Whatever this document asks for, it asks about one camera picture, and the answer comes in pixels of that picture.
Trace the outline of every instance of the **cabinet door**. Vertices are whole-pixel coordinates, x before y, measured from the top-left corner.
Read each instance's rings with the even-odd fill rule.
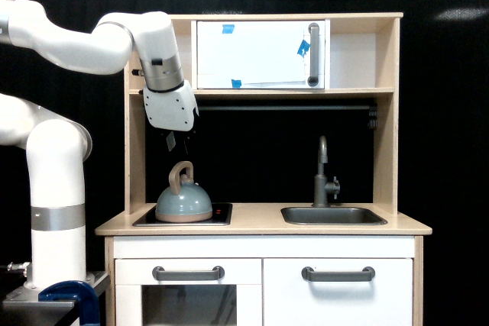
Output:
[[[199,89],[328,87],[329,20],[197,23]]]
[[[117,326],[261,326],[261,260],[116,260],[115,299]]]
[[[303,278],[307,267],[322,278],[338,272],[355,278],[368,266],[371,281]],[[412,324],[412,259],[266,259],[263,282],[265,326]]]

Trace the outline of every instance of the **kettle handle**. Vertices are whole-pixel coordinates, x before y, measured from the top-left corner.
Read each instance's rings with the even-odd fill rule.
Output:
[[[178,162],[170,171],[170,175],[168,175],[168,181],[170,182],[171,192],[174,195],[178,195],[180,193],[181,185],[180,185],[180,171],[186,168],[186,175],[189,179],[193,180],[193,164],[188,160],[183,160]]]

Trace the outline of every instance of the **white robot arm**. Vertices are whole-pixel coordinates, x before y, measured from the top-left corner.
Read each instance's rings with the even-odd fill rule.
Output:
[[[199,114],[190,84],[183,79],[173,25],[162,11],[111,13],[85,34],[57,27],[37,2],[0,0],[0,43],[35,50],[64,69],[99,75],[122,70],[135,49],[146,80],[149,122],[189,131],[194,113]]]
[[[194,114],[199,114],[183,79],[173,25],[163,12],[112,13],[84,34],[51,23],[39,3],[0,0],[0,43],[35,50],[64,69],[99,75],[122,70],[136,50],[146,80],[149,122],[189,131]],[[84,280],[83,161],[92,146],[88,131],[34,103],[0,94],[0,145],[27,153],[33,279],[26,286],[44,289],[55,282]]]

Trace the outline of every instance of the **silver metal band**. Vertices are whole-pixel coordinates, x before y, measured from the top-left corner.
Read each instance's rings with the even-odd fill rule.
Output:
[[[175,89],[183,82],[182,65],[178,54],[166,60],[141,60],[147,87],[153,92]]]
[[[8,10],[15,0],[0,0],[0,44],[11,44],[8,36]]]
[[[85,225],[85,204],[62,208],[31,207],[31,228],[35,231],[66,231]]]
[[[122,28],[129,35],[129,37],[131,38],[131,42],[132,42],[132,44],[134,46],[134,36],[129,31],[129,29],[127,27],[125,27],[123,24],[120,24],[120,23],[117,23],[117,22],[112,22],[112,21],[107,21],[107,22],[102,22],[102,23],[97,24],[97,27],[98,26],[102,26],[103,24],[113,24],[115,26],[118,26],[118,27]]]

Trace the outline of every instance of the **drawer handle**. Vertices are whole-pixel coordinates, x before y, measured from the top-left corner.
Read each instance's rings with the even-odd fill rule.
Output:
[[[311,34],[311,73],[307,83],[313,87],[319,82],[319,25],[311,23],[309,33]]]
[[[216,266],[212,270],[203,271],[166,271],[161,266],[156,266],[153,269],[153,277],[155,280],[176,280],[176,281],[202,281],[202,280],[219,280],[224,277],[224,268]]]
[[[362,271],[314,271],[312,267],[305,267],[302,271],[304,280],[310,282],[370,282],[375,276],[372,267],[365,267]]]

